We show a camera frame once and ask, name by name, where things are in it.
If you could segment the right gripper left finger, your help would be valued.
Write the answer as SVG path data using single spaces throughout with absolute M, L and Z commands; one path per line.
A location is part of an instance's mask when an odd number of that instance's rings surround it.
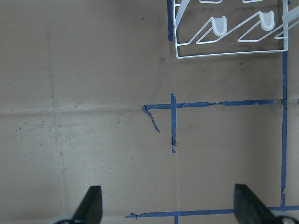
M 100 224 L 103 216 L 101 186 L 90 186 L 71 218 L 71 224 Z

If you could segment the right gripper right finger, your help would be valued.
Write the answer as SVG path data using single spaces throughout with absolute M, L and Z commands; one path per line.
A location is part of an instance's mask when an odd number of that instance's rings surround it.
M 273 213 L 246 184 L 234 188 L 234 216 L 239 224 L 276 224 Z

